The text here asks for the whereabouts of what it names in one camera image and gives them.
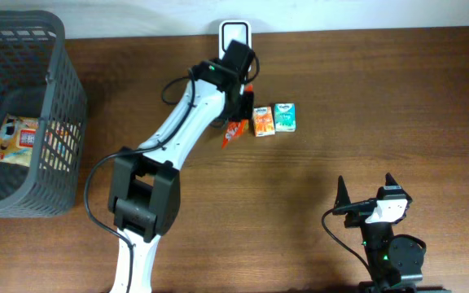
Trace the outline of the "beige snack bag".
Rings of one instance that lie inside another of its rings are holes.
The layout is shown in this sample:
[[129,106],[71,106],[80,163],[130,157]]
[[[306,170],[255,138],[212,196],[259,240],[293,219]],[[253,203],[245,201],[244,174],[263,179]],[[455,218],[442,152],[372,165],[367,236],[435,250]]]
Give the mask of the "beige snack bag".
[[38,119],[7,114],[0,128],[0,163],[30,166]]

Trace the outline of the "red snack bag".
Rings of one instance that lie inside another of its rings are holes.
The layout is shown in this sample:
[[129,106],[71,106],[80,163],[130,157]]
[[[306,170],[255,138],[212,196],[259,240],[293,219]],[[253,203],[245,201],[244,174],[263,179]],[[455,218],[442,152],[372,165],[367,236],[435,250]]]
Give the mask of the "red snack bag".
[[239,138],[248,130],[248,124],[252,118],[254,104],[253,84],[249,84],[245,87],[241,98],[243,104],[241,107],[240,117],[228,120],[226,132],[221,145],[222,149],[225,149],[231,141]]

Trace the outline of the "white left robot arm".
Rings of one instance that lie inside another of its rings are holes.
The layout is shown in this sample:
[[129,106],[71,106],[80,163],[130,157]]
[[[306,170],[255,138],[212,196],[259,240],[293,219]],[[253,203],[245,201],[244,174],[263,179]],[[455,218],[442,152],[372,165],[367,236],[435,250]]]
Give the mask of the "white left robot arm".
[[232,41],[220,59],[193,66],[166,121],[138,149],[116,154],[107,204],[120,241],[112,291],[151,291],[157,246],[180,208],[180,170],[215,120],[251,119],[254,96],[246,86],[257,61],[250,46]]

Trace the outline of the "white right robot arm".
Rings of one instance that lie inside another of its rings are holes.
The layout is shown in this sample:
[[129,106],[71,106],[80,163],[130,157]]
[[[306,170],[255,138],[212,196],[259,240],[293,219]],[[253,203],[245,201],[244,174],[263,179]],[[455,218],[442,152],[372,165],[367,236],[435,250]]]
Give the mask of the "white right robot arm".
[[408,234],[393,233],[393,226],[406,217],[412,198],[391,174],[374,198],[352,202],[344,179],[338,177],[333,215],[344,215],[344,227],[358,228],[366,254],[369,282],[360,292],[416,292],[423,280],[426,243]]

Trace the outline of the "orange tissue pack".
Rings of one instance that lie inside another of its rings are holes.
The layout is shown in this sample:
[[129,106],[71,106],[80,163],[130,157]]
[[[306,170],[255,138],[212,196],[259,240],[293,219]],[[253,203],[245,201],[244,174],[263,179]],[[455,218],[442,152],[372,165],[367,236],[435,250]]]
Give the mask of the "orange tissue pack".
[[270,107],[254,108],[252,120],[256,137],[275,135],[274,119]]

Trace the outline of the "teal tissue pack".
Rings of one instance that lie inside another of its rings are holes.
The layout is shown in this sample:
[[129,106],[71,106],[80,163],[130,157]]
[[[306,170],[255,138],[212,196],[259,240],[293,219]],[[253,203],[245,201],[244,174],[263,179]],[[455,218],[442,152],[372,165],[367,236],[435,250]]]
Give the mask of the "teal tissue pack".
[[274,123],[277,132],[296,131],[296,108],[294,103],[276,103],[274,105]]

